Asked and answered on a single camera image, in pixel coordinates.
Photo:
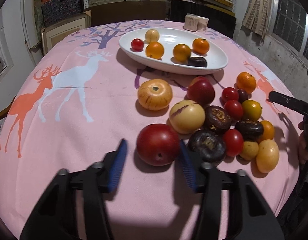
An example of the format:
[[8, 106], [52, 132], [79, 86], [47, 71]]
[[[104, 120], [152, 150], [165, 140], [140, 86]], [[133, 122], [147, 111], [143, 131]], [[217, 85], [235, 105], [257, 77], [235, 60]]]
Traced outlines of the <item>orange tangerine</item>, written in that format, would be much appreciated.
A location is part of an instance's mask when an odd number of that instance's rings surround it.
[[204, 38], [196, 38], [192, 44], [193, 51], [197, 54], [206, 54], [210, 49], [209, 42]]

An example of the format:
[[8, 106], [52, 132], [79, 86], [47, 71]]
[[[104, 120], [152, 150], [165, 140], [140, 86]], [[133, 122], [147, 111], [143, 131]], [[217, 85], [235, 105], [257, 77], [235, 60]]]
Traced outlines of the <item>wooden chair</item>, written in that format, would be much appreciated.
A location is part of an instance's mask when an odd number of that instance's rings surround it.
[[4, 118], [6, 118], [6, 116], [8, 115], [8, 112], [14, 102], [15, 98], [13, 98], [13, 100], [11, 101], [11, 103], [5, 108], [3, 109], [1, 112], [0, 112], [0, 121]]

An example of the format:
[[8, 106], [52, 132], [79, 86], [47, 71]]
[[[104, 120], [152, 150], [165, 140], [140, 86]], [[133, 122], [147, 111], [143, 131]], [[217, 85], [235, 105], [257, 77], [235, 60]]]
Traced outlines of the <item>yellow orange fruit on plate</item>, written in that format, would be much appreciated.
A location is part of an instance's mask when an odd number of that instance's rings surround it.
[[178, 44], [173, 48], [173, 56], [178, 62], [186, 62], [191, 56], [191, 49], [186, 44]]

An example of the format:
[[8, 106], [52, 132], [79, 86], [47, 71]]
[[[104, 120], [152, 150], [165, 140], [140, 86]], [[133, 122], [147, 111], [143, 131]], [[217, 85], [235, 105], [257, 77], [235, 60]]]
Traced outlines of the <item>pink deer tablecloth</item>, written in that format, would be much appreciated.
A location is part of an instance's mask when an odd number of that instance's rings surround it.
[[168, 110], [138, 104], [137, 90], [166, 80], [173, 103], [192, 77], [157, 71], [130, 59], [121, 36], [140, 28], [182, 29], [167, 21], [130, 21], [92, 27], [59, 42], [23, 84], [0, 133], [0, 217], [19, 237], [36, 202], [61, 168], [79, 171], [116, 149], [128, 154], [117, 193], [107, 196], [116, 239], [189, 239], [200, 196], [178, 164], [146, 165], [135, 153], [139, 132], [166, 123]]

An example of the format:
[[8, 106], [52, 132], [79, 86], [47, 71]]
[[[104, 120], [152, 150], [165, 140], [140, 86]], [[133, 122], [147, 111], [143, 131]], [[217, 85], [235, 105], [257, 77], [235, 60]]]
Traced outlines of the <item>small yellow striped fruit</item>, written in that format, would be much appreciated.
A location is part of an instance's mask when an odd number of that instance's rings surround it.
[[158, 42], [160, 35], [157, 30], [149, 29], [145, 34], [145, 41], [147, 43]]

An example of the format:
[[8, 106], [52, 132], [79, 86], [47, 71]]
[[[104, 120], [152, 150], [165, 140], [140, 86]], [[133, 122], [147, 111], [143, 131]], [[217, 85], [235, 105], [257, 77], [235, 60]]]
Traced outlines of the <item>large yellow striped melon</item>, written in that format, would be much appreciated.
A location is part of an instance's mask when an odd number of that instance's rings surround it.
[[160, 111], [170, 104], [173, 97], [171, 86], [162, 79], [144, 82], [138, 88], [138, 102], [150, 111]]

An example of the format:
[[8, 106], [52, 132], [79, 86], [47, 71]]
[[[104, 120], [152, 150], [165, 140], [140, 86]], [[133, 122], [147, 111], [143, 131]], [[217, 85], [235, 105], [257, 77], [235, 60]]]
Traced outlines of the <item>yellow pepino purple stripe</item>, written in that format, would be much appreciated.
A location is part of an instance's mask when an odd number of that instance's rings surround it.
[[170, 110], [169, 122], [180, 134], [191, 134], [202, 127], [206, 118], [201, 105], [193, 100], [182, 100]]

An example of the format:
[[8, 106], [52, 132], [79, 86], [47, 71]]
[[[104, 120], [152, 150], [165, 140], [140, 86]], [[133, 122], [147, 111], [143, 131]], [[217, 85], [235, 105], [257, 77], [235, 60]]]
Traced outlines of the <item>white paper cup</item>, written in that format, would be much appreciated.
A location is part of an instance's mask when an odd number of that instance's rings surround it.
[[197, 31], [205, 32], [208, 26], [208, 22], [208, 18], [197, 16]]

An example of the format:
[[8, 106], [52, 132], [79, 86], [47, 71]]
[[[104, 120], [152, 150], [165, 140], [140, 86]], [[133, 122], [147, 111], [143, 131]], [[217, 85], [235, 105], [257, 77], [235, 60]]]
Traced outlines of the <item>red cherry tomato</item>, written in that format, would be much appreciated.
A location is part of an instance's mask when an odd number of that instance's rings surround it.
[[243, 117], [242, 105], [236, 100], [227, 101], [224, 105], [224, 109], [234, 121], [239, 121]]
[[243, 150], [243, 136], [236, 129], [229, 129], [222, 137], [226, 146], [226, 155], [235, 157], [239, 155]]
[[142, 51], [145, 46], [140, 38], [133, 39], [130, 45], [133, 51]]

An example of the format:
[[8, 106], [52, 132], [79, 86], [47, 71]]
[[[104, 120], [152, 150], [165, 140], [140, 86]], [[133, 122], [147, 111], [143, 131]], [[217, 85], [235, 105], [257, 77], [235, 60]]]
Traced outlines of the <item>framed board leaning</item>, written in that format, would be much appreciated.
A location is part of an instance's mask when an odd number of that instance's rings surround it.
[[86, 11], [42, 29], [43, 55], [68, 35], [91, 26], [91, 11]]

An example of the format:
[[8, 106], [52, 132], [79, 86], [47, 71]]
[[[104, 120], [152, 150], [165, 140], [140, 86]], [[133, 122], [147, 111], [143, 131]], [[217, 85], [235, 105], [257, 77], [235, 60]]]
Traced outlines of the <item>large red plum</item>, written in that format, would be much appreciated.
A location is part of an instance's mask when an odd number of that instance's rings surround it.
[[180, 152], [178, 134], [166, 124], [150, 124], [140, 131], [136, 151], [148, 165], [170, 165]]

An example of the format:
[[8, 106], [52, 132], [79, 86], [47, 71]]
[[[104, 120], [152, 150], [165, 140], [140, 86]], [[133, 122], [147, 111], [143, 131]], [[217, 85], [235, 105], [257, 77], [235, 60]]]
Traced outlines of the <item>yellow oval fruit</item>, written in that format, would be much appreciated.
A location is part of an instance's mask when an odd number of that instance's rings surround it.
[[266, 139], [259, 144], [256, 156], [257, 168], [261, 173], [269, 173], [275, 169], [279, 161], [279, 147], [274, 140]]

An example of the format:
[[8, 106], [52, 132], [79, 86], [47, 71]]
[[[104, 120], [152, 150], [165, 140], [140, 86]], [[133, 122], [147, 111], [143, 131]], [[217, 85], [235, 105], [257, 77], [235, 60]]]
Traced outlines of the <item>beige patterned curtain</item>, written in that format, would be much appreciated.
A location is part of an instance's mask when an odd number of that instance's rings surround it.
[[249, 0], [242, 25], [253, 33], [264, 37], [270, 8], [271, 0]]

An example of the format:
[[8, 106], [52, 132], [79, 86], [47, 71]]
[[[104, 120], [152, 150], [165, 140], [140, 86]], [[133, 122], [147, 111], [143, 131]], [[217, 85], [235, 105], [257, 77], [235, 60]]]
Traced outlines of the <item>dark purple fruit on plate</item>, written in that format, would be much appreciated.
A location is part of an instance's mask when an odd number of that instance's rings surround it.
[[204, 57], [201, 57], [201, 56], [189, 57], [188, 58], [188, 65], [193, 66], [193, 67], [206, 68], [207, 67], [207, 61]]

